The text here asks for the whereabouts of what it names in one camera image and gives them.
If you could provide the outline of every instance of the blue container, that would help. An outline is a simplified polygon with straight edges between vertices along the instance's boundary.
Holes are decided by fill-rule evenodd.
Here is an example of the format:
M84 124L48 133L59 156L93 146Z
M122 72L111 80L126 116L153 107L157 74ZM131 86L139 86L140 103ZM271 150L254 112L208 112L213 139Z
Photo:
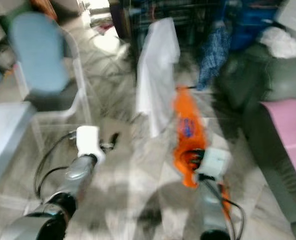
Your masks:
M277 9L244 8L238 14L236 23L243 25L270 25Z
M233 24L230 50L237 51L249 47L258 35L273 23L276 10L243 8Z

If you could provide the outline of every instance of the blue cloth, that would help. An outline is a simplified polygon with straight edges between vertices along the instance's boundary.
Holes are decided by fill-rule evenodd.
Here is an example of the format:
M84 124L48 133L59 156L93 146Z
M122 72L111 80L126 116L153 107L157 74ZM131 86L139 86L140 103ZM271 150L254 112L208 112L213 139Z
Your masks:
M231 38L225 26L218 27L209 35L202 46L203 59L200 63L200 74L197 90L203 90L210 80L219 75L221 66L229 55Z
M64 90L69 76L62 62L63 36L53 20L41 13L23 13L14 19L9 37L31 92Z

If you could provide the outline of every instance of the floor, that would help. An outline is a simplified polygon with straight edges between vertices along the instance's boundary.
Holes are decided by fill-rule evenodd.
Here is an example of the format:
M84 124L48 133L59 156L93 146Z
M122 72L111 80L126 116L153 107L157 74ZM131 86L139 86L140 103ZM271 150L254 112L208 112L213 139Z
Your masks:
M133 118L132 115L133 73L125 70L119 81L111 80L113 77L109 73L101 73L106 76L105 83L102 83L94 67L98 54L88 54L95 50L100 52L97 46L102 40L95 42L96 49L89 46L93 42L85 39L93 39L93 33L89 29L83 31L80 23L76 20L64 27L74 34L80 45L83 67L88 79L97 86L95 90L105 89L97 91L96 97L89 99L91 109L98 107L98 100L101 106L105 104L106 117L100 120L101 137L108 140L114 132L121 132L121 137L116 149L98 166L85 200L69 224L65 239L198 239L202 211L196 208L196 203L202 193L184 187L181 175L173 167L175 119L171 120L159 137L149 138L146 118ZM118 47L115 50L106 49L106 54L109 51L114 54L116 49ZM118 64L126 63L116 58L114 60ZM183 53L175 69L176 81L191 84L197 72L198 67L188 54ZM106 94L111 89L115 92L113 97ZM19 101L20 97L16 93L16 83L10 76L0 85L0 101ZM288 221L253 159L239 126L238 116L229 110L225 99L215 91L193 91L192 94L202 113L209 145L231 153L232 160L225 181L231 199L239 203L247 214L243 239L294 240ZM65 132L65 129L48 132L45 135L46 148ZM66 141L50 158L46 168L66 165L75 156L74 143ZM32 179L39 158L31 128L28 128L0 181L0 233L14 219L38 205L32 191ZM55 190L61 176L61 172L56 172L49 177L44 187L44 196ZM232 211L232 219L236 227L239 227L240 216L237 211Z

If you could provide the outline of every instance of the white table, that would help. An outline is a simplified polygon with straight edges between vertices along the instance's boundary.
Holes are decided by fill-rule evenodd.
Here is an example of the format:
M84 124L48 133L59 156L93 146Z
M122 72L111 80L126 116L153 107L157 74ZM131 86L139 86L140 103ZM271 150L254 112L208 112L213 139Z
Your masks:
M0 103L0 178L34 114L29 102Z

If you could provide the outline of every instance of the blue patterned fabric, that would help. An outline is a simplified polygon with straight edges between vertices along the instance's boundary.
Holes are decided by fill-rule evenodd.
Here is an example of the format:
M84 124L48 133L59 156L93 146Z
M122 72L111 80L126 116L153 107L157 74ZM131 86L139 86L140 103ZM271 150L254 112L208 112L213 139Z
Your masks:
M224 26L214 29L207 42L202 46L203 59L200 63L200 74L197 90L203 90L210 80L219 74L221 66L229 55L231 38Z

